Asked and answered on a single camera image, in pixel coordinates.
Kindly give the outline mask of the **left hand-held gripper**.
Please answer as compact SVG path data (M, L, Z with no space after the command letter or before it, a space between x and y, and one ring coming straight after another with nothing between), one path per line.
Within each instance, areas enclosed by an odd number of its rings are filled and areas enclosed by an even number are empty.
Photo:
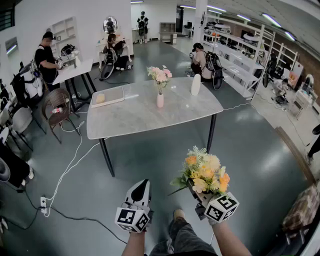
M142 233L152 223L153 211L150 208L151 183L143 179L126 193L125 200L117 208L114 223L124 231Z

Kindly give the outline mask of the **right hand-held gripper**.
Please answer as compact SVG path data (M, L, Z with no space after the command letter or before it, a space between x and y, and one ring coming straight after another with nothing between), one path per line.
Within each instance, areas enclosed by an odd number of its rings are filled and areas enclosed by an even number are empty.
M231 192L227 194L197 192L193 189L194 182L192 180L187 181L187 187L193 198L197 200L195 212L200 220L207 218L221 223L231 217L240 205Z

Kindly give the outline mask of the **yellow orange flower bouquet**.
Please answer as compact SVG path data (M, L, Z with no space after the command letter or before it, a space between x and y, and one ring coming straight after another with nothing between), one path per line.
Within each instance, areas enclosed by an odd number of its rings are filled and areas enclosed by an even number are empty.
M187 186L187 181L192 180L193 189L198 193L227 193L230 176L226 167L221 165L216 155L207 153L206 148L199 149L194 146L189 150L180 173L181 175L175 177L170 185L183 189Z

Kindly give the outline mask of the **pink flower bouquet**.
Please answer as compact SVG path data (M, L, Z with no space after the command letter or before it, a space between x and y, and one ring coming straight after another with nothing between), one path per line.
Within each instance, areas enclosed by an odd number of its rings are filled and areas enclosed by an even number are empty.
M173 77L172 72L165 65L162 65L161 68L149 66L146 69L148 76L151 76L152 80L154 81L154 84L158 89L158 93L162 95L163 89L167 86L167 83Z

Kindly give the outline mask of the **person's right forearm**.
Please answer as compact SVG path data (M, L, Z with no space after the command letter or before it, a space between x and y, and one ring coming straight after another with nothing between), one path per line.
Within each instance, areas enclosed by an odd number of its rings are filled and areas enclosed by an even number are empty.
M252 256L226 221L211 226L222 256Z

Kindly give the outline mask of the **person's left forearm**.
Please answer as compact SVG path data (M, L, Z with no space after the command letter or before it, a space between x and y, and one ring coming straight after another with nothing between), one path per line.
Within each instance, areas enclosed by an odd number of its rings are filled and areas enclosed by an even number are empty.
M121 256L145 256L145 234L130 232L128 242Z

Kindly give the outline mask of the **white ribbed vase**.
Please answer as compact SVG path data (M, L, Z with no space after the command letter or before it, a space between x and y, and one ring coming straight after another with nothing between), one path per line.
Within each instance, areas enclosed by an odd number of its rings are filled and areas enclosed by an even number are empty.
M191 94L197 96L201 87L201 75L195 74L191 85Z

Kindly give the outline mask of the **person's tan shoe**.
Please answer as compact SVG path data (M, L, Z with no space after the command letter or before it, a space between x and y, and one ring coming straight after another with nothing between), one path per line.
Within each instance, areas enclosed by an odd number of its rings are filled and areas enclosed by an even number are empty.
M173 220L174 222L185 221L185 213L182 209L176 209L173 212Z

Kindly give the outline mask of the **person's grey trousers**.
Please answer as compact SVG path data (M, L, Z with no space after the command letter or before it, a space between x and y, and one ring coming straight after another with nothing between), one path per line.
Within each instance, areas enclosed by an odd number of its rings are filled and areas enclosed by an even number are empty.
M149 256L217 256L214 248L199 238L182 217L169 225L169 239L159 242Z

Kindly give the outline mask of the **black table leg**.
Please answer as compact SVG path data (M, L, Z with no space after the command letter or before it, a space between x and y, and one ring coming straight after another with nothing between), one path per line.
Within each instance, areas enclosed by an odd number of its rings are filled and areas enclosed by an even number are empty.
M104 138L100 138L98 141L99 141L99 144L101 146L101 150L102 150L105 162L107 164L107 167L109 169L109 172L110 172L112 177L115 177L114 169L113 169L113 166L112 166L112 163L111 163L111 159L110 159L107 147L106 147L105 139Z
M208 134L208 140L207 140L207 146L206 146L206 152L208 154L210 153L210 149L212 146L212 140L213 140L215 125L216 125L216 120L217 120L217 115L213 114L211 116L211 120L210 120L210 128L209 128L209 134Z

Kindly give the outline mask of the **white rectangular tray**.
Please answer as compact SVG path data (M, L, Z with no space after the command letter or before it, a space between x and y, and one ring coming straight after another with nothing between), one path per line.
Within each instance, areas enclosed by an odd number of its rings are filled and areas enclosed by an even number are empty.
M102 94L102 93L104 93L104 95L105 95L105 101L103 103L97 104L96 97L98 94ZM117 87L113 87L113 88L109 88L109 89L95 92L92 95L90 105L92 108L97 108L97 107L102 107L102 106L122 102L124 100L125 100L125 96L124 96L123 87L117 86Z

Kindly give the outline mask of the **floral patterned stool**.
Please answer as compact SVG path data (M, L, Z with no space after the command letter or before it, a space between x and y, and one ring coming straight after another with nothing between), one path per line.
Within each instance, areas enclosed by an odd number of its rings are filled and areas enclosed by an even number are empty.
M282 221L282 230L287 243L298 235L309 231L320 206L320 191L313 184L302 191L296 198L289 212Z

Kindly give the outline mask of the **black white backpack rig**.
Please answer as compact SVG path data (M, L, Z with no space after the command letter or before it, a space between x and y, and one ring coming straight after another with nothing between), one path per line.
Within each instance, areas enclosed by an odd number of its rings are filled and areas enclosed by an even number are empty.
M108 79L118 65L118 56L113 48L108 48L104 54L104 66L100 72L99 80Z

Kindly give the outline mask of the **brown wicker chair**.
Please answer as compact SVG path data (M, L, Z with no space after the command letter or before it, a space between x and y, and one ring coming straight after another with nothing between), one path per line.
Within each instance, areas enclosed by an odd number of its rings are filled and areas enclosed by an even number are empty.
M51 111L55 108L63 108L63 112L52 114ZM47 122L50 131L57 139L57 141L62 144L61 140L54 132L56 126L62 127L63 121L68 121L74 129L76 126L70 119L70 115L74 114L78 118L80 117L76 112L72 110L70 103L70 94L64 88L57 88L51 91L45 98L41 106L41 114L44 120Z

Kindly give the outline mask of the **white shelving rack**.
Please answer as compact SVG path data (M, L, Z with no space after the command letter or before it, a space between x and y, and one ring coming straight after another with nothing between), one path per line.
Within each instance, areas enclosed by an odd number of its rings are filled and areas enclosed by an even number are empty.
M275 35L264 24L203 15L204 49L218 55L224 81L247 100L254 98L262 83L271 54L265 41Z

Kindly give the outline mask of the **white table with black legs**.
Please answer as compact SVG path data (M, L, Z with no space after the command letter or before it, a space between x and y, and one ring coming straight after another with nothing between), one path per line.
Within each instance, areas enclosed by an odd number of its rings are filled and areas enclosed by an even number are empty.
M62 82L65 83L65 87L67 92L70 94L70 104L74 112L78 111L83 105L90 104L91 98L92 98L92 91L95 93L97 92L96 87L93 83L93 80L90 76L90 71L92 70L94 59L87 59L81 62L80 66L74 67L64 67L62 71L60 71L53 81L53 85L60 84ZM87 97L79 96L76 85L75 85L75 78L81 77L83 84L86 88L86 91L88 93ZM70 84L73 89L73 93L75 95L75 99L77 100L78 104L75 104L75 101L73 100Z

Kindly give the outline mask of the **beige padded chair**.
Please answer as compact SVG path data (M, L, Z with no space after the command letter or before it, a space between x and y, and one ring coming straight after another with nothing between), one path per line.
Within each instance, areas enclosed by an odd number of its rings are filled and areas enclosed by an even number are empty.
M24 132L29 127L32 122L35 122L37 126L45 133L41 124L35 118L30 107L21 107L19 108L12 117L12 130L18 135L18 137L25 143L25 145L33 151L32 147L27 143L27 139L24 135Z

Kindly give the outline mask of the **black office chair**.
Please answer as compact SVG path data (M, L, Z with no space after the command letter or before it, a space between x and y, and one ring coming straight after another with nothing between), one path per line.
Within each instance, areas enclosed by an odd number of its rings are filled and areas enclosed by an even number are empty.
M277 56L275 53L271 53L269 61L267 63L265 73L263 75L262 84L266 88L269 82L275 80L282 80L284 69L277 64Z

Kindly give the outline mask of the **white vanity table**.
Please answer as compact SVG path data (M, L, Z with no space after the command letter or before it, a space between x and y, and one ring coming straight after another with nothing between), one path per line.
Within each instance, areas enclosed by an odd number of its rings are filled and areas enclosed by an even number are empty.
M108 44L107 42L108 37L100 39L98 41L98 43L96 44L96 59L98 62L98 67L99 69L102 68L103 65L103 61L105 58L105 54L103 53L103 50L105 48L105 46ZM128 60L131 63L132 62L132 57L131 57L131 53L132 53L132 41L129 38L117 35L116 36L116 40L115 40L115 44L120 42L120 41L125 41L125 44L123 45L123 51L120 54L121 56L127 55L128 56Z

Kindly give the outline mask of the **wooden cabinet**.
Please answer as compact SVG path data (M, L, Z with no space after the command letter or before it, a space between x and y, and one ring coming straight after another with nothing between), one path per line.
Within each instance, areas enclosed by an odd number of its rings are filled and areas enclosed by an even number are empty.
M177 43L178 33L176 32L175 22L159 23L159 40L166 44L175 45Z

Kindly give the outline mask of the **black bag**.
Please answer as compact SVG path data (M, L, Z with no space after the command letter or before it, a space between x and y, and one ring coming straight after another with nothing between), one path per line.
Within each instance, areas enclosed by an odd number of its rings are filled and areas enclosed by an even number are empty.
M62 49L61 49L61 51L60 51L60 54L62 55L62 56L67 56L67 55L70 55L74 50L75 50L75 46L74 45L72 45L72 44L67 44L67 45L65 45Z

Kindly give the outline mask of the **round wall mirror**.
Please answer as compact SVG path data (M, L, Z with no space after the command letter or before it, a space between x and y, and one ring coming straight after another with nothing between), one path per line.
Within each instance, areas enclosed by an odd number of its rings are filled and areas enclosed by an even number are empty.
M103 22L103 31L106 34L115 34L118 30L118 21L113 16L107 17Z

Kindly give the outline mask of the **white wall shelf unit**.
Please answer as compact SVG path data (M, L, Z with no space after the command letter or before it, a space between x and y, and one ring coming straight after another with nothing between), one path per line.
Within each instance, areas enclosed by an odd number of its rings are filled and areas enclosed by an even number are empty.
M47 30L55 36L55 39L51 43L51 50L53 56L56 57L62 54L62 49L68 45L78 48L78 31L76 17L71 16L61 21L58 21L50 25Z

